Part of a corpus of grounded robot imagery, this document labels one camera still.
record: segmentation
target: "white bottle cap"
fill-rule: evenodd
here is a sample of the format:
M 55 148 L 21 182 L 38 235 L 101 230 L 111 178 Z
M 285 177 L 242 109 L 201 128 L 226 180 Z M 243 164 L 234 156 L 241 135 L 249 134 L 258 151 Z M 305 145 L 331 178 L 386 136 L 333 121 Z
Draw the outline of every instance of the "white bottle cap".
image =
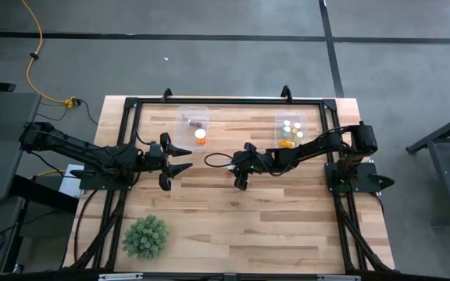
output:
M 197 137 L 198 139 L 202 139 L 206 137 L 206 131 L 204 129 L 197 129 L 195 131 L 195 137 Z

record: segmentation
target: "orange object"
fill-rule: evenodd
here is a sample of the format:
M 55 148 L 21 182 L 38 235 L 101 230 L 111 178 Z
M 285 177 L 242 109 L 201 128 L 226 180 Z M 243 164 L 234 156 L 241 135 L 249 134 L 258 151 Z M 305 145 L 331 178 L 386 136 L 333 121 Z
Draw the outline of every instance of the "orange object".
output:
M 281 140 L 281 141 L 279 141 L 279 145 L 282 148 L 293 148 L 295 146 L 295 143 L 292 141 Z
M 195 131 L 195 137 L 197 138 L 198 144 L 206 143 L 206 131 L 204 129 L 197 129 Z

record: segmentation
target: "green plant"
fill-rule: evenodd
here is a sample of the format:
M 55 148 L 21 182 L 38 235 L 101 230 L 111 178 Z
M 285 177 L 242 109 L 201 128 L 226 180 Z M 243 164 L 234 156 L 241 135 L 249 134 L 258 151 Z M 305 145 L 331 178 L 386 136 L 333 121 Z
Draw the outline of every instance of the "green plant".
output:
M 163 251 L 167 237 L 164 221 L 155 215 L 147 215 L 138 218 L 124 233 L 123 251 L 127 251 L 128 256 L 137 255 L 139 260 L 153 259 Z

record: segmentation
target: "black floor stripe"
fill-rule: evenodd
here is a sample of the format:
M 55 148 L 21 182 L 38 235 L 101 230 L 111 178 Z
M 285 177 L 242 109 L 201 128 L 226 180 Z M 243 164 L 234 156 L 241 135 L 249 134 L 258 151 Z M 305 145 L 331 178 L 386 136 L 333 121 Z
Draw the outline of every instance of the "black floor stripe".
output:
M 0 31 L 1 38 L 39 38 L 37 32 Z M 102 34 L 45 32 L 47 39 L 86 40 L 175 40 L 175 41 L 280 41 L 280 42 L 327 42 L 362 44 L 450 44 L 450 38 L 405 37 L 332 37 L 291 35 L 201 35 L 201 34 Z
M 37 32 L 0 31 L 3 38 L 39 38 Z M 176 40 L 176 41 L 280 41 L 325 42 L 324 36 L 275 36 L 275 35 L 193 35 L 193 34 L 91 34 L 91 33 L 43 33 L 46 39 L 87 40 Z
M 322 16 L 322 24 L 324 28 L 324 34 L 327 41 L 327 55 L 329 56 L 329 66 L 331 69 L 331 76 L 333 77 L 334 93 L 336 98 L 344 98 L 343 85 L 341 84 L 340 70 L 338 68 L 338 61 L 336 60 L 336 51 L 334 50 L 334 42 L 332 40 L 333 34 L 331 33 L 331 26 L 329 24 L 329 16 L 327 15 L 326 2 L 319 0 L 320 15 Z
M 363 44 L 450 44 L 450 38 L 333 37 L 333 41 Z

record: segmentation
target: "black table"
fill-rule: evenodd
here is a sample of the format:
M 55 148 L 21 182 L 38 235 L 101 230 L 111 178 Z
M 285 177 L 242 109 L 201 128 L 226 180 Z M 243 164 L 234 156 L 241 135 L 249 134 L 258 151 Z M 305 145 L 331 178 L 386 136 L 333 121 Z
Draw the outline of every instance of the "black table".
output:
M 19 137 L 26 122 L 33 122 L 41 96 L 35 93 L 0 93 L 0 231 L 6 242 L 0 250 L 0 274 L 11 272 L 20 249 L 20 228 L 29 201 L 75 214 L 77 199 L 15 175 L 20 162 Z
M 23 124 L 34 121 L 40 100 L 34 93 L 0 93 L 0 200 L 12 186 L 22 155 L 19 137 Z

